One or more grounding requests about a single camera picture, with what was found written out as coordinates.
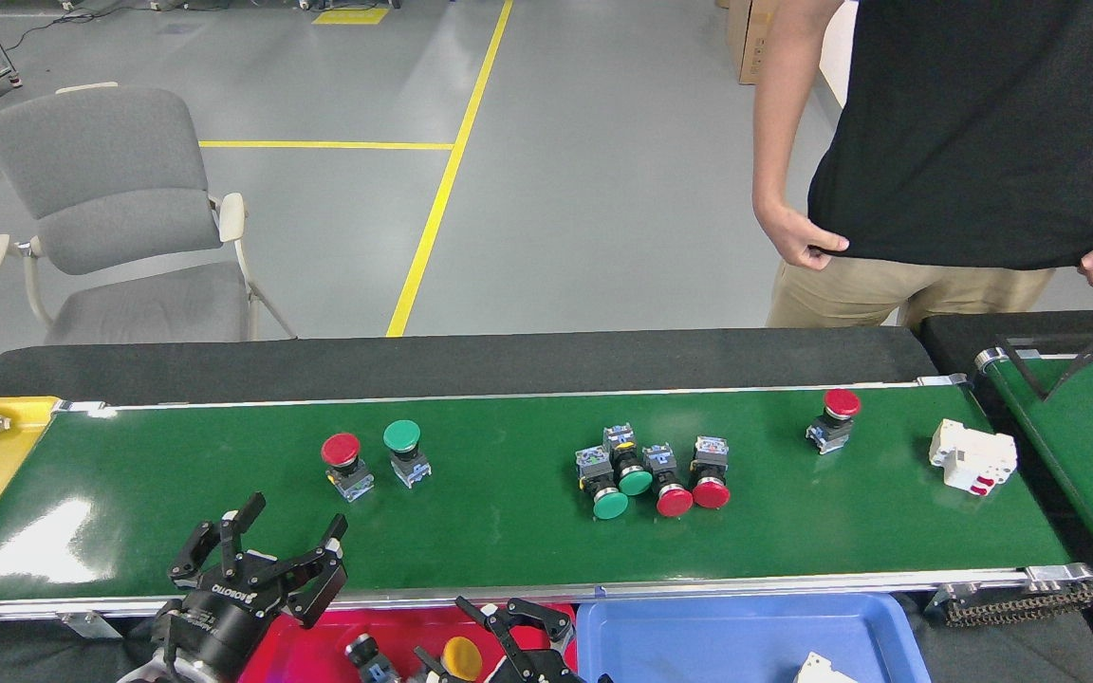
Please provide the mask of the person's right hand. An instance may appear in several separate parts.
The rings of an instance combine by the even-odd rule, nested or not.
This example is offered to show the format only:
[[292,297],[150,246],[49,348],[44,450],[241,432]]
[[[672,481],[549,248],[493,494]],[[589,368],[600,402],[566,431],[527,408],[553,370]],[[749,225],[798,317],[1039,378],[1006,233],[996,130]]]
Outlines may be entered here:
[[754,213],[781,260],[794,267],[820,271],[833,256],[845,252],[850,242],[841,234],[821,229],[785,200],[754,200]]

